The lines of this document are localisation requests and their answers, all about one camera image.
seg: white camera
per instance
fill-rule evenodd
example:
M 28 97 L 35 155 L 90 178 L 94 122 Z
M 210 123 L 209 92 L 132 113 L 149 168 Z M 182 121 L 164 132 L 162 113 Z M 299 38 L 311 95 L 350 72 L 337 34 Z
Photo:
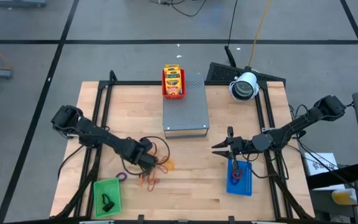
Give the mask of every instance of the white camera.
M 230 82 L 229 91 L 231 96 L 238 102 L 252 99 L 259 92 L 255 74 L 245 72 L 240 77 L 234 77 L 234 81 Z

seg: perforated metal plate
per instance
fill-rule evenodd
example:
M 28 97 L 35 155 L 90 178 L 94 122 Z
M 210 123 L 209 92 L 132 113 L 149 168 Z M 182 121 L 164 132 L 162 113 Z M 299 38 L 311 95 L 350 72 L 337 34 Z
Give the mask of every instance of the perforated metal plate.
M 183 99 L 163 98 L 163 129 L 167 132 L 203 130 L 200 133 L 182 132 L 175 138 L 205 136 L 209 129 L 208 106 L 204 78 L 201 74 L 186 75 L 186 95 Z
M 245 70 L 233 68 L 227 65 L 211 62 L 209 65 L 206 81 L 233 81 L 234 77 L 243 74 Z M 285 86 L 285 78 L 274 77 L 263 73 L 255 73 L 258 81 L 266 82 L 283 82 Z

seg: floor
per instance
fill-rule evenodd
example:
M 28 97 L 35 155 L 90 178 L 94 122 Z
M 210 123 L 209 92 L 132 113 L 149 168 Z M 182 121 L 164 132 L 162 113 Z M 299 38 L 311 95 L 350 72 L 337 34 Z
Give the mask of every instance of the floor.
M 0 80 L 0 206 L 19 154 L 25 158 L 0 221 L 4 215 L 5 222 L 48 217 L 66 147 L 50 120 L 61 105 L 76 104 L 81 82 L 105 80 L 110 69 L 119 80 L 159 80 L 166 63 L 205 76 L 210 62 L 228 64 L 223 46 L 235 0 L 208 0 L 195 17 L 147 0 L 47 2 L 41 9 L 0 8 L 0 51 L 14 67 L 14 78 Z M 266 2 L 237 5 L 232 39 L 244 44 L 230 48 L 238 67 L 249 59 Z M 192 13 L 201 3 L 186 1 L 177 8 Z M 286 78 L 293 106 L 311 106 L 325 95 L 347 104 L 358 92 L 357 0 L 274 1 L 259 38 L 252 66 Z M 315 151 L 333 152 L 341 164 L 358 163 L 352 109 L 307 131 L 304 143 Z

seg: purple ring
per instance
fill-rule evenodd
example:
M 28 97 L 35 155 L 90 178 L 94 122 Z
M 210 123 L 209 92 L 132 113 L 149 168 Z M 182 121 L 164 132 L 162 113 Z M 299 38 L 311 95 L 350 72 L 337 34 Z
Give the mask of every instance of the purple ring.
M 127 174 L 124 173 L 124 172 L 119 172 L 117 175 L 116 175 L 116 178 L 118 178 L 118 181 L 119 182 L 122 182 L 124 180 L 127 179 Z

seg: red ring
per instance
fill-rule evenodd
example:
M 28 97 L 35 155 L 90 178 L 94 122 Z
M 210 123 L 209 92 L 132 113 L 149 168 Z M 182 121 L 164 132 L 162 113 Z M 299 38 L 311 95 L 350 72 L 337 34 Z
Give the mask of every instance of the red ring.
M 235 170 L 235 171 L 233 171 L 233 173 L 231 173 L 231 175 L 234 179 L 239 180 L 239 179 L 241 179 L 242 172 L 241 172 L 241 170 Z

